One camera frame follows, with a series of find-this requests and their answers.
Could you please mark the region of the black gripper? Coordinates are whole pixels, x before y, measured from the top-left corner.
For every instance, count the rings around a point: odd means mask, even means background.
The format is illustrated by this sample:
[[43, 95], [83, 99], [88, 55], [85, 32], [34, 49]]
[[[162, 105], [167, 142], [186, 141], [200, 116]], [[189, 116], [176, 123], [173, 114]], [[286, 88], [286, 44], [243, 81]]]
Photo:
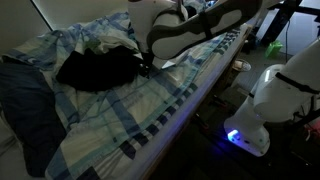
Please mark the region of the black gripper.
[[139, 74], [143, 77], [148, 78], [150, 70], [152, 68], [154, 55], [152, 53], [141, 53], [143, 62], [140, 64]]

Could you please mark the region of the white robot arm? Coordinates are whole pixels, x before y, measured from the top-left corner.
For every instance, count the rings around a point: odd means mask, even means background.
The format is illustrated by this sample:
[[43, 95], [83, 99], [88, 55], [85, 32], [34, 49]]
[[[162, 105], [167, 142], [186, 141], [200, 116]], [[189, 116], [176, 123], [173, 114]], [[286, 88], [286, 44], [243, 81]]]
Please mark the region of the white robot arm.
[[[218, 0], [189, 16], [181, 0], [127, 0], [144, 61], [173, 59], [193, 46], [243, 25], [279, 0]], [[267, 123], [282, 123], [320, 92], [320, 41], [285, 64], [265, 68], [236, 113], [224, 121], [227, 139], [261, 157], [270, 147]]]

